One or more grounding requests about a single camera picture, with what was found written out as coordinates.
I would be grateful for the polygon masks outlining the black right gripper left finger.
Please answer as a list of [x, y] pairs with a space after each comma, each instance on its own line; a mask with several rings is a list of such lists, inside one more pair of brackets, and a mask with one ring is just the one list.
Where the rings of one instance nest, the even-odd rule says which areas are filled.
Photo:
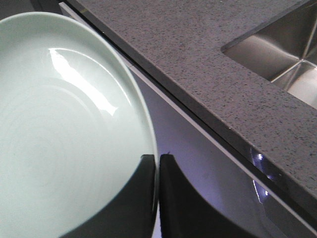
[[63, 238], [150, 238], [156, 217], [156, 162], [142, 155], [123, 189], [100, 212]]

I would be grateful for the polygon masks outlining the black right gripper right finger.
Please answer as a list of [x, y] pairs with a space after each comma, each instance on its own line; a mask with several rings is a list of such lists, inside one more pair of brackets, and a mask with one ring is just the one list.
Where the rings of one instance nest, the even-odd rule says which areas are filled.
[[209, 205], [170, 154], [160, 157], [159, 213], [164, 238], [254, 237]]

